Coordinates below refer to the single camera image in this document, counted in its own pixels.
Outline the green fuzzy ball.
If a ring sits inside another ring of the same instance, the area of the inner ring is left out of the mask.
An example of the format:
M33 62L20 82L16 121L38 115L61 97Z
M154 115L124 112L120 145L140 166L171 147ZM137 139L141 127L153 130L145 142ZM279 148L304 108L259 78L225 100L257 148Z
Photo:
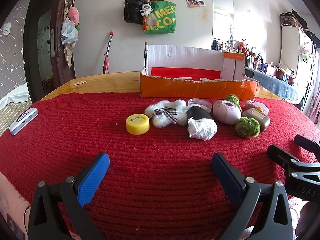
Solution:
M257 137L260 134L260 124L254 118L243 116L236 124L235 131L242 138Z
M225 100L230 101L232 103L234 103L242 112L242 108L240 106L240 101L238 99L238 97L235 94L229 94L225 97Z

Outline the pink and yellow small toy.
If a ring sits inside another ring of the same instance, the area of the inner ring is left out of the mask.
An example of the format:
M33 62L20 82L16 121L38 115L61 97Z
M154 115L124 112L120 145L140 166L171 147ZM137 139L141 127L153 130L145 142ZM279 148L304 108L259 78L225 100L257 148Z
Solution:
M246 109L255 108L258 111L260 111L261 113L264 113L264 110L261 107L261 104L258 102L253 102L252 100L247 100L245 103L245 107L246 107Z

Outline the clear round plastic lid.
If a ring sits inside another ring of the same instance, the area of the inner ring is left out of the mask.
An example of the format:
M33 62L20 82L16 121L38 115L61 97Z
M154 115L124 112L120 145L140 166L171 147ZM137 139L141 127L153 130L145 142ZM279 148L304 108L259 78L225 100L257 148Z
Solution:
M204 99L197 99L197 98L192 98L188 100L188 107L191 106L200 106L204 110L206 110L208 113L211 113L212 111L212 104Z

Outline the white fluffy scrunchie with bow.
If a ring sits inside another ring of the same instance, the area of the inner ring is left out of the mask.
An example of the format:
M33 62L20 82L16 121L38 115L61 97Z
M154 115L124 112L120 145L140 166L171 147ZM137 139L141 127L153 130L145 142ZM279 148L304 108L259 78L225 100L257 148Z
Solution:
M162 100L148 106L144 114L149 117L153 126L164 128L169 125L185 126L187 124L187 105L184 100Z

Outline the yellow round tin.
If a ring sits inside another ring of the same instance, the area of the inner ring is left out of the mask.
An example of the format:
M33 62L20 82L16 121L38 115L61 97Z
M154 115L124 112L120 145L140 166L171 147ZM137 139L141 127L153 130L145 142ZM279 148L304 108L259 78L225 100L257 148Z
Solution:
M133 114L126 119L126 130L133 135L141 135L150 129L149 117L145 114Z

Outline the blue covered side table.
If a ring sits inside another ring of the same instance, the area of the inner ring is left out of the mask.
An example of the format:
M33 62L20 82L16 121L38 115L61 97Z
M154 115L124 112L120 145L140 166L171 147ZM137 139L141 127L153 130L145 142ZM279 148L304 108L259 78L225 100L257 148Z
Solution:
M260 71L245 67L245 74L259 82L259 85L276 94L283 100L291 103L300 103L304 97L304 89L291 86L276 77L269 76Z

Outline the white wardrobe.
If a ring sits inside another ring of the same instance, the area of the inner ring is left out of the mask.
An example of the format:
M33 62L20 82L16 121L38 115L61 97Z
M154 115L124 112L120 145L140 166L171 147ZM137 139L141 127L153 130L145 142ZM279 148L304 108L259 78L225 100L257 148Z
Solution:
M304 113L308 111L315 90L317 60L318 52L310 37L297 27L281 27L280 62L285 63L293 74L297 98L291 102Z

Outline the white grey rectangular device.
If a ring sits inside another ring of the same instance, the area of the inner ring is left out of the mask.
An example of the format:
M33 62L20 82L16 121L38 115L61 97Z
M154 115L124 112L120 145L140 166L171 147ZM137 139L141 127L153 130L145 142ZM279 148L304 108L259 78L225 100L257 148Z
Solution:
M20 132L29 122L34 120L38 116L39 112L36 108L31 107L22 113L13 123L9 126L11 135L15 136Z

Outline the orange white cardboard box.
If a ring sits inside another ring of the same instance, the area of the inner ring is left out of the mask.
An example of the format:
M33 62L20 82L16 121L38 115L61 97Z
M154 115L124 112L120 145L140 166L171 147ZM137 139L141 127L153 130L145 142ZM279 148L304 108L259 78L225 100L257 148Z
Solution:
M259 86L245 76L242 53L148 43L139 80L143 98L224 99L235 94L246 101L255 98Z

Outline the small beige tag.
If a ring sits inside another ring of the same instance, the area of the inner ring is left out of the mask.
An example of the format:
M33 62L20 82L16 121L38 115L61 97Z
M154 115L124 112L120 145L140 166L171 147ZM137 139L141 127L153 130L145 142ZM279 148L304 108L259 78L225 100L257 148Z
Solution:
M84 83L87 83L87 80L78 81L78 82L74 83L73 85L74 85L74 86L78 86L78 85L82 85L82 84L84 84Z

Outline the plastic bag on door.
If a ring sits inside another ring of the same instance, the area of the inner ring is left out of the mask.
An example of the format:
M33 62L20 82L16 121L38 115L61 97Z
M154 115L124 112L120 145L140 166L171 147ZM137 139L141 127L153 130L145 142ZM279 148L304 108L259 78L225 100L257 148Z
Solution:
M61 27L61 43L73 44L78 41L79 32L76 29L76 25L73 21L70 21L67 17Z

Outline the pink plush toy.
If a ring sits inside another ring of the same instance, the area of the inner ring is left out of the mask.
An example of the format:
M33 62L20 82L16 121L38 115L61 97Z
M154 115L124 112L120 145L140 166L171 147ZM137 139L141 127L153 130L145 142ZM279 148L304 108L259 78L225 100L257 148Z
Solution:
M68 18L70 21L74 22L75 25L79 24L80 16L79 11L74 6L70 6L68 9Z

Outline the dark wooden door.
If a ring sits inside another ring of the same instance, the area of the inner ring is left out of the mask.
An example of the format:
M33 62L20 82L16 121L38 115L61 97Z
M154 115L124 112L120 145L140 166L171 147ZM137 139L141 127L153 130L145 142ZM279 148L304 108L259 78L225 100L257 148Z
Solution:
M52 11L49 24L50 65L53 71L53 88L56 89L75 78L74 67L69 67L61 43L61 28L66 2L74 0L30 0L23 31L24 72L32 102L45 96L41 81L37 52L37 29L39 19Z

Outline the wall mirror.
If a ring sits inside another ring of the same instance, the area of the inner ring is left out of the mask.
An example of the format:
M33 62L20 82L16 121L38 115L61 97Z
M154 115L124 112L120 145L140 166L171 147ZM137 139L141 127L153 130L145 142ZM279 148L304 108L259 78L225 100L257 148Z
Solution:
M225 46L224 51L234 47L234 1L213 0L213 48Z

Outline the white plush keychain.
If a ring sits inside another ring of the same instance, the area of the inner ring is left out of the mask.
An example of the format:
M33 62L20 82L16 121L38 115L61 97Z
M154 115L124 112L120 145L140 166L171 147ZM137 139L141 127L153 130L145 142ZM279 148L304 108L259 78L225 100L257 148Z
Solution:
M140 10L140 14L143 17L148 17L152 13L152 7L149 3L145 3L142 5L142 9Z

